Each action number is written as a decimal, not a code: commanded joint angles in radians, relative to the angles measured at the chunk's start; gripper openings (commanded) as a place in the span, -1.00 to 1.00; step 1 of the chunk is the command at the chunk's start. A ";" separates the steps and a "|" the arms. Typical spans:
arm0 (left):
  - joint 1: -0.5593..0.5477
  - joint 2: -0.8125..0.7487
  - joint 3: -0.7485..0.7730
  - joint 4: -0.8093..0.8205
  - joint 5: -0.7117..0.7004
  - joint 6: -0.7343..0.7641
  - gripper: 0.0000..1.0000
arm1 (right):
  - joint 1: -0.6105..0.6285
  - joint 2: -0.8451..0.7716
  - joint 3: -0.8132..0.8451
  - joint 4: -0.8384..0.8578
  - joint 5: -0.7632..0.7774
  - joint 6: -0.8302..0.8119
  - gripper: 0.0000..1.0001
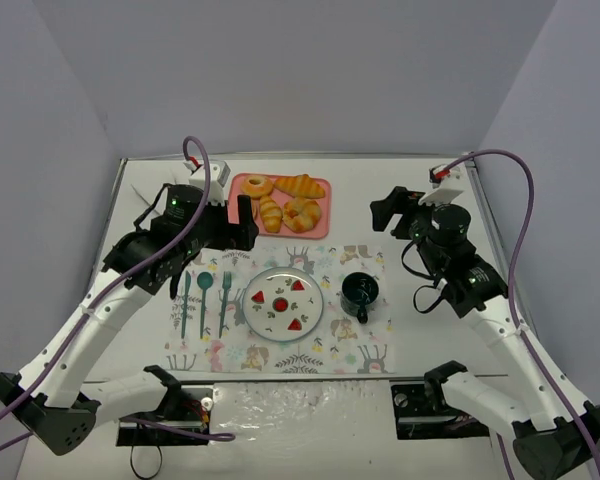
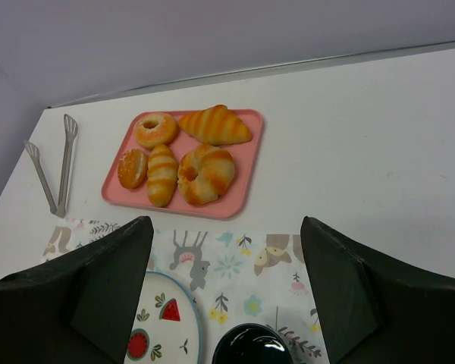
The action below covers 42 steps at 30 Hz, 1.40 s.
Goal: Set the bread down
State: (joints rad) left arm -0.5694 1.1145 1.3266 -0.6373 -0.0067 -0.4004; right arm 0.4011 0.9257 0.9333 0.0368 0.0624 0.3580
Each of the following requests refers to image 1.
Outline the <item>ridged oval bread roll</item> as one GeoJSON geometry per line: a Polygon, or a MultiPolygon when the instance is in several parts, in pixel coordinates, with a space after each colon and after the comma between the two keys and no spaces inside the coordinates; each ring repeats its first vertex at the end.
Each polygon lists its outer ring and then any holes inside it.
{"type": "Polygon", "coordinates": [[[283,212],[276,201],[268,195],[259,199],[259,215],[268,233],[278,233],[282,225],[283,212]]]}

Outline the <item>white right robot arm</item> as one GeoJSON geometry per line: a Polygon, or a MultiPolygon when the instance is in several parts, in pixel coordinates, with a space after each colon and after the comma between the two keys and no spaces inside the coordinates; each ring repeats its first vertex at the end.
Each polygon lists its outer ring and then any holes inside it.
{"type": "Polygon", "coordinates": [[[435,409],[461,410],[511,442],[534,479],[558,479],[600,461],[600,404],[593,404],[558,368],[521,319],[498,271],[467,237],[470,213],[454,204],[427,205],[422,192],[396,187],[371,203],[372,227],[416,249],[442,302],[480,338],[509,378],[509,396],[449,361],[428,371],[435,409]]]}

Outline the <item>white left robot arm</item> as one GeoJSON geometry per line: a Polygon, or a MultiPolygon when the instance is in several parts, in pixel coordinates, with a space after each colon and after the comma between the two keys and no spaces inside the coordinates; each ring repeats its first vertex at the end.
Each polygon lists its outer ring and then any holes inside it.
{"type": "Polygon", "coordinates": [[[167,285],[178,292],[186,267],[202,249],[249,251],[258,228],[251,200],[237,200],[230,222],[226,201],[202,189],[165,184],[166,205],[147,228],[143,212],[105,256],[93,285],[62,329],[17,373],[0,373],[6,410],[55,455],[65,455],[91,431],[136,414],[171,414],[185,399],[179,380],[157,365],[139,374],[88,387],[86,377],[134,314],[167,285]]]}

